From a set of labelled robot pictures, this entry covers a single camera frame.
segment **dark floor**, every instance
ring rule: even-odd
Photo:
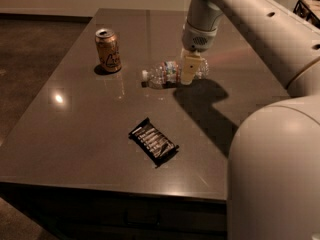
[[[86,24],[0,19],[0,146]],[[18,239],[56,240],[0,199],[0,240]]]

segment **bottle cap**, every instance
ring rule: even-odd
[[[148,79],[148,71],[147,70],[142,70],[142,81],[147,82]]]

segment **black packet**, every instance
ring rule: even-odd
[[[178,153],[179,146],[154,127],[149,118],[137,125],[129,133],[129,138],[134,140],[158,167]]]

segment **clear water bottle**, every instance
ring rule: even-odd
[[[144,86],[149,86],[154,89],[175,87],[180,83],[181,69],[182,67],[180,67],[176,61],[165,61],[154,65],[149,70],[143,70],[142,81]],[[194,79],[204,79],[208,74],[208,62],[203,59]]]

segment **gray tabletop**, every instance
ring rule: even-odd
[[[237,127],[287,96],[223,18],[205,52],[206,80],[141,87],[141,70],[179,60],[186,12],[100,9],[0,149],[0,182],[225,201],[228,150]],[[119,37],[123,68],[98,75],[96,30]],[[59,94],[63,103],[54,99]],[[128,138],[143,119],[179,152],[159,168]]]

